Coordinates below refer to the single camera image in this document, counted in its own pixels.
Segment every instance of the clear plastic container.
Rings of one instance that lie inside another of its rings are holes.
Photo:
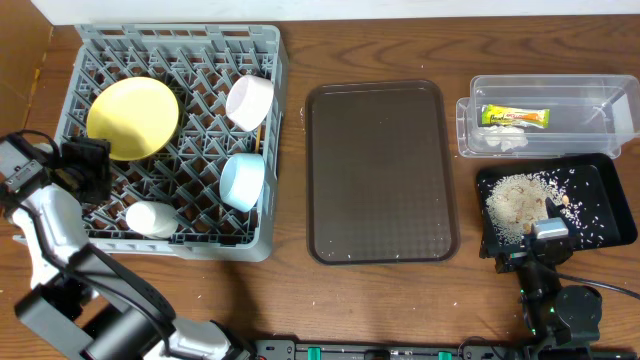
[[[482,126],[484,105],[550,109],[549,127],[496,134]],[[640,136],[640,83],[630,75],[481,75],[456,105],[458,150],[465,157],[549,158],[620,155]],[[501,140],[524,144],[502,151]]]

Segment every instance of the snack wrapper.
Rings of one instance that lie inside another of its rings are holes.
[[[499,105],[482,107],[482,125],[549,127],[549,109],[528,110]]]

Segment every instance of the wooden table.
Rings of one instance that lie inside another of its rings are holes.
[[[517,303],[516,276],[478,258],[482,225],[474,175],[499,160],[458,156],[456,101],[478,74],[595,73],[640,77],[640,16],[465,18],[279,23],[289,54],[289,94],[280,141],[274,250],[264,262],[185,261],[118,255],[182,316],[215,319],[249,338],[459,344],[471,335],[516,341],[530,334]],[[57,27],[27,126],[54,133],[80,40]],[[307,94],[330,83],[429,79],[446,106],[462,244],[441,265],[326,267],[307,253]],[[640,222],[640,141],[615,160]],[[0,228],[0,357],[56,358],[21,326],[13,304],[28,290],[26,247]],[[640,290],[640,242],[576,254],[563,272]],[[599,347],[640,351],[640,303],[602,291]]]

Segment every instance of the brown tray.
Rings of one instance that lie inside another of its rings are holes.
[[[327,265],[437,262],[459,245],[440,89],[328,85],[307,98],[307,237]]]

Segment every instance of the black tray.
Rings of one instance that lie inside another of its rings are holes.
[[[312,257],[344,265],[456,253],[447,130],[434,83],[322,86],[306,111]]]
[[[638,230],[624,196],[622,185],[620,185],[618,173],[611,158],[604,154],[529,161],[481,170],[476,176],[481,208],[484,208],[486,204],[490,189],[501,178],[540,171],[553,172],[550,176],[554,179],[557,177],[560,184],[569,179],[568,186],[566,186],[567,196],[583,203],[579,216],[582,224],[589,227],[587,229],[571,229],[570,227],[570,231],[576,233],[578,238],[590,239],[591,242],[578,241],[574,250],[628,245],[637,239]],[[598,217],[598,226],[593,226],[592,221],[596,216]],[[483,211],[483,217],[485,224],[483,250],[485,255],[493,257],[497,253],[517,252],[519,245],[502,245],[499,239],[495,239],[494,229],[488,228],[490,221],[487,221],[489,218],[487,211]],[[594,240],[597,235],[604,239],[602,241]]]

